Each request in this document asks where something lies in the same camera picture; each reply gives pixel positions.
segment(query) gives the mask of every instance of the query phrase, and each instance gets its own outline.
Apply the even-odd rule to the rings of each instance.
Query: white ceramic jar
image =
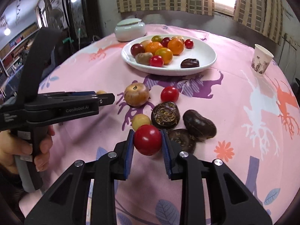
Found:
[[[141,19],[124,19],[115,28],[115,36],[118,41],[126,42],[143,37],[146,34],[145,23]]]

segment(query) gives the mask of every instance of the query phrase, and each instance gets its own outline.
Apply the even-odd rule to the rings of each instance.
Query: floral paper cup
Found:
[[[266,48],[255,44],[254,56],[252,59],[251,67],[258,73],[263,74],[270,62],[273,59],[273,54]]]

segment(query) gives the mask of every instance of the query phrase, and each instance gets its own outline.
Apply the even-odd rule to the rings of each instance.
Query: light bulb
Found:
[[[7,28],[5,31],[4,31],[4,34],[5,35],[9,35],[11,33],[11,30],[9,28]]]

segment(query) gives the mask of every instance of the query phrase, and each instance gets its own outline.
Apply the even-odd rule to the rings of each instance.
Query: dark red tomato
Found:
[[[150,58],[150,66],[153,67],[162,67],[164,65],[164,60],[161,56],[153,56]]]
[[[190,39],[187,39],[184,44],[187,49],[192,49],[194,47],[194,41]]]
[[[152,156],[161,149],[161,133],[153,125],[142,125],[134,134],[133,144],[139,153]]]
[[[164,88],[160,94],[160,99],[162,102],[166,102],[166,101],[176,102],[178,98],[179,98],[179,91],[173,86],[168,86]]]
[[[170,37],[163,38],[163,40],[161,41],[161,44],[163,45],[163,47],[168,48],[168,43],[170,40],[171,40]]]
[[[130,48],[130,52],[131,52],[131,54],[135,57],[135,56],[138,55],[139,53],[144,53],[144,52],[145,52],[145,48],[144,48],[143,45],[141,45],[141,44],[134,44],[134,45]]]

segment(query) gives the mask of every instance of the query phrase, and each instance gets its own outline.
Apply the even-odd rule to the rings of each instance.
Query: white deer print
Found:
[[[263,95],[260,92],[260,85],[258,83],[257,78],[256,78],[257,87],[254,87],[254,85],[248,79],[246,74],[243,71],[242,71],[242,73],[247,78],[247,80],[253,90],[253,92],[250,95],[250,105],[251,105],[252,109],[250,110],[248,107],[244,106],[244,110],[247,113],[249,120],[252,123],[252,126],[249,124],[242,125],[242,127],[247,127],[246,137],[249,136],[249,138],[252,140],[253,147],[255,147],[256,139],[258,138],[260,152],[261,152],[261,159],[263,160],[263,156],[268,153],[268,151],[269,151],[268,147],[270,147],[270,141],[267,136],[267,133],[269,133],[272,136],[273,141],[275,143],[275,147],[276,147],[274,155],[278,156],[278,152],[280,151],[280,149],[279,149],[278,143],[273,135],[273,132],[268,127],[266,127],[266,124],[264,122],[262,122],[262,110],[265,110],[269,113],[273,113],[276,116],[278,116],[280,114],[278,105],[276,104],[277,94],[266,84],[272,90],[274,95],[272,98],[270,98],[266,95]]]

